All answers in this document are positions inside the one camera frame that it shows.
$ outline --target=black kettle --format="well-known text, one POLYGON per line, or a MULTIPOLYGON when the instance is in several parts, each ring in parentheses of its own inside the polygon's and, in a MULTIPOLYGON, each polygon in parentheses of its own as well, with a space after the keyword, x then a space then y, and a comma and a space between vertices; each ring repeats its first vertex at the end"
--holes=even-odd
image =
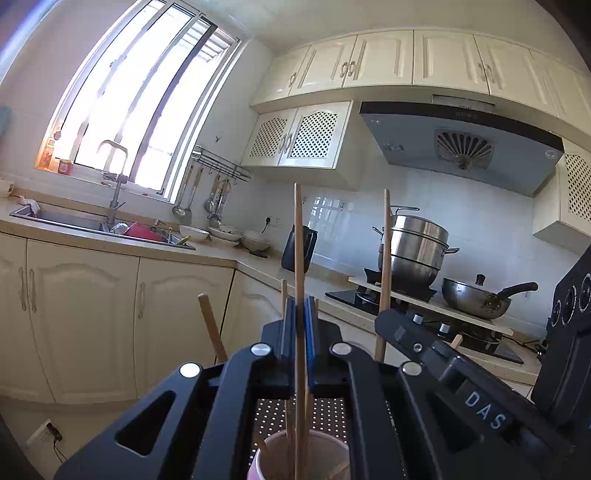
MULTIPOLYGON (((291 227, 290 237, 287 239, 285 244, 285 250, 283 250, 283 257, 281 257, 281 266, 291 272, 296 270, 296 226, 291 227)), ((312 254, 314 253, 314 247, 316 246, 316 240, 318 238, 318 232, 312 230, 304 225, 304 273, 310 268, 310 261, 312 260, 312 254)))

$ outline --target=range hood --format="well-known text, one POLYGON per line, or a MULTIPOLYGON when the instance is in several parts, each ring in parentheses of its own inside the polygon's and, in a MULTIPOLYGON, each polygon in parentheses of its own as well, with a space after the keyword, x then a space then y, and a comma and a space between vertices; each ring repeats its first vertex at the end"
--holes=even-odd
POLYGON ((460 106, 362 102, 359 113, 392 165, 466 177, 528 197, 564 153, 554 134, 460 106))

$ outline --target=perforated plate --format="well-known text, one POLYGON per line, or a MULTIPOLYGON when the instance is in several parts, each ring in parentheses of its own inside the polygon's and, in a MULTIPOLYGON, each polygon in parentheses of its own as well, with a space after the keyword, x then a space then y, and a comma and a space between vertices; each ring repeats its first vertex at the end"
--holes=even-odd
POLYGON ((285 118, 277 117, 264 122, 256 134, 250 157, 273 158, 277 152, 277 147, 279 147, 281 133, 286 123, 285 118))
POLYGON ((565 154, 569 211, 591 221, 591 166, 580 155, 565 154))
POLYGON ((326 158, 337 118, 338 114, 330 112, 315 112, 303 117, 290 157, 326 158))

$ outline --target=paper cup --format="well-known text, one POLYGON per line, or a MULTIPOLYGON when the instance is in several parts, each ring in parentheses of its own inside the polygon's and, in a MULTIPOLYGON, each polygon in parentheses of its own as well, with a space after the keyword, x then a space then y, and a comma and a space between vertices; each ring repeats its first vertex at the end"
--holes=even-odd
MULTIPOLYGON (((338 438, 317 430, 310 430, 308 436, 308 459, 306 462, 306 480, 323 480, 343 462, 349 460, 349 447, 338 438)), ((287 434, 285 430, 274 433, 265 440, 269 450, 261 457, 257 450, 248 470, 247 480, 287 480, 287 434)), ((349 480, 349 468, 345 468, 334 480, 349 480)))

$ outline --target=wok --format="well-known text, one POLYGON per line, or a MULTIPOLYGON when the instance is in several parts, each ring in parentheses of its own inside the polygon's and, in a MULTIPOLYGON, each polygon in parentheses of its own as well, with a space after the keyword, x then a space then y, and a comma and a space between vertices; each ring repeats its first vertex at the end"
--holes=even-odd
MULTIPOLYGON (((482 286, 484 280, 484 275, 477 275, 476 285, 482 286)), ((509 297, 512 295, 536 290, 538 290, 538 284, 529 282, 503 288, 499 293, 493 293, 449 278, 444 278, 441 286, 443 298, 450 307, 487 320, 493 320, 503 315, 511 305, 509 297)))

